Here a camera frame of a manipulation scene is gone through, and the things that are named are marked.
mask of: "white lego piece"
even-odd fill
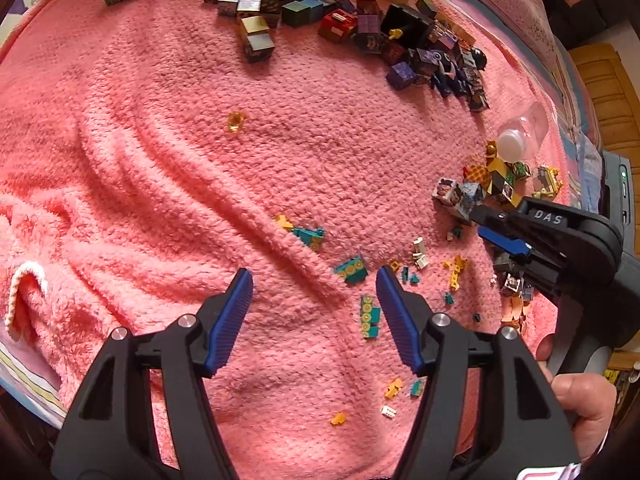
[[[414,240],[414,253],[424,254],[425,252],[427,252],[427,249],[424,248],[424,240],[422,240],[422,237],[416,238]]]
[[[385,404],[384,406],[382,406],[382,410],[380,411],[380,413],[382,413],[384,416],[388,418],[394,418],[397,412],[396,410],[394,410],[393,408],[390,408]]]
[[[418,258],[415,261],[415,265],[418,267],[418,269],[422,270],[424,269],[427,265],[429,265],[429,261],[427,260],[427,257],[424,254],[420,255],[420,258]]]

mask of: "dark blue toy figure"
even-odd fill
[[[431,50],[438,60],[438,69],[431,76],[431,88],[438,88],[442,97],[449,97],[451,92],[456,97],[468,95],[466,76],[456,64],[441,50]]]

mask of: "metal screw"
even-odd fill
[[[191,328],[196,324],[196,317],[193,314],[184,314],[184,316],[180,316],[178,319],[178,325],[183,328]]]
[[[438,314],[434,314],[432,319],[433,323],[436,326],[447,326],[449,323],[451,323],[451,318],[447,316],[447,314],[443,314],[441,312]]]
[[[502,330],[500,330],[500,334],[502,334],[503,338],[509,340],[513,340],[518,337],[518,332],[513,326],[503,326]]]
[[[124,328],[123,326],[119,326],[116,330],[111,332],[111,337],[113,337],[116,341],[122,341],[124,338],[126,338],[127,333],[129,333],[129,331],[126,328]]]

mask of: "black ball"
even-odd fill
[[[484,67],[486,67],[486,56],[484,52],[479,48],[472,47],[471,55],[474,57],[474,61],[476,62],[476,68],[478,70],[484,70]]]

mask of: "human hand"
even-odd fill
[[[580,458],[587,460],[600,447],[609,431],[616,407],[616,387],[598,374],[561,374],[553,377],[546,368],[553,346],[553,336],[546,336],[538,346],[536,360],[562,408],[578,415],[573,428],[574,439]]]

